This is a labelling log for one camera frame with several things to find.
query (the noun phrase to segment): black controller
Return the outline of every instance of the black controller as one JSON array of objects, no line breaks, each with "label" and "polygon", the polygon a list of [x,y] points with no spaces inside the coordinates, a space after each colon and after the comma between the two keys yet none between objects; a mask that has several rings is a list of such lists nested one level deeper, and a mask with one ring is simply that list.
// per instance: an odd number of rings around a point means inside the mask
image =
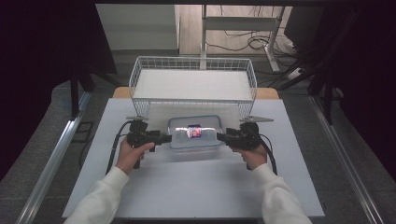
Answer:
[{"label": "black controller", "polygon": [[262,145],[267,151],[273,165],[274,173],[276,172],[276,162],[272,150],[262,141],[259,134],[259,125],[255,122],[245,122],[239,125],[240,130],[227,128],[226,133],[217,133],[219,141],[224,142],[226,146],[237,147],[244,150],[254,150]]},{"label": "black controller", "polygon": [[[127,134],[127,142],[130,146],[141,147],[147,143],[154,143],[155,146],[160,146],[162,143],[172,142],[172,135],[161,135],[161,131],[146,131],[149,125],[143,120],[132,120],[129,126],[129,133]],[[134,169],[139,169],[140,160],[134,165]]]}]

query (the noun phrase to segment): clear plastic container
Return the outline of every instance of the clear plastic container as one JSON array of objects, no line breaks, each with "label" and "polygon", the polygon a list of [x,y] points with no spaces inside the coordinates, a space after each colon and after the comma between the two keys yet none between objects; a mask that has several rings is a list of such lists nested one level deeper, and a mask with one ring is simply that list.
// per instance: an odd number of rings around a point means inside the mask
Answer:
[{"label": "clear plastic container", "polygon": [[219,116],[198,116],[169,119],[169,147],[175,152],[193,152],[218,149],[222,144],[216,137],[222,133]]}]

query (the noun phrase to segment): metal rail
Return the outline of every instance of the metal rail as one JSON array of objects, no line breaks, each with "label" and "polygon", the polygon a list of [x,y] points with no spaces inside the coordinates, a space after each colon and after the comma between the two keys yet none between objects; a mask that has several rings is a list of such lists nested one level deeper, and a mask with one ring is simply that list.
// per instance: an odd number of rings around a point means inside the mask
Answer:
[{"label": "metal rail", "polygon": [[20,216],[16,223],[32,223],[35,219],[38,209],[47,194],[50,184],[52,183],[53,177],[55,177],[58,167],[64,158],[64,153],[66,152],[74,133],[84,115],[85,108],[88,101],[91,98],[91,94],[84,92],[79,100],[79,111],[74,120],[69,120],[64,128],[58,144],[55,149],[53,149],[49,161],[44,168],[41,176],[35,183],[35,188],[29,196],[25,206],[23,207]]},{"label": "metal rail", "polygon": [[339,139],[337,132],[335,131],[332,125],[329,125],[326,118],[324,117],[323,108],[320,104],[318,96],[310,96],[312,104],[314,105],[315,110],[317,111],[318,118],[320,123],[322,124],[326,134],[328,135],[329,139],[332,142],[332,146],[335,150],[335,153],[338,159],[343,166],[344,171],[346,172],[346,176],[349,179],[349,182],[352,188],[355,190],[355,193],[358,197],[359,202],[361,203],[361,207],[364,210],[364,213],[368,217],[370,223],[379,224],[384,223],[381,216],[376,209],[375,202],[370,195],[368,189],[363,184],[361,177],[359,176],[358,172],[356,171],[355,167],[352,164],[349,156],[347,155],[347,151],[344,148],[341,140]]}]

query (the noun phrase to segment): wall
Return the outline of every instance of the wall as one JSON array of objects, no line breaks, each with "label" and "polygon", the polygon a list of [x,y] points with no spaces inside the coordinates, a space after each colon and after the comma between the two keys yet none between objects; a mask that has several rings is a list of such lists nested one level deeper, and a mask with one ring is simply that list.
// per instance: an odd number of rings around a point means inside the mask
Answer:
[{"label": "wall", "polygon": [[178,6],[96,4],[110,49],[178,49]]}]

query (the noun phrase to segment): wooden table edge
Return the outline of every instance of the wooden table edge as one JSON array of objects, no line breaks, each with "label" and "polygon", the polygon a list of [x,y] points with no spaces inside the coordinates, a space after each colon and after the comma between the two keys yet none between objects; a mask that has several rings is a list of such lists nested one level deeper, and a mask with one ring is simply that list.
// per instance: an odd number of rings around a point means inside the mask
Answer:
[{"label": "wooden table edge", "polygon": [[[114,90],[113,98],[130,99],[129,87],[118,87]],[[278,100],[279,95],[274,88],[257,88],[257,100]]]}]

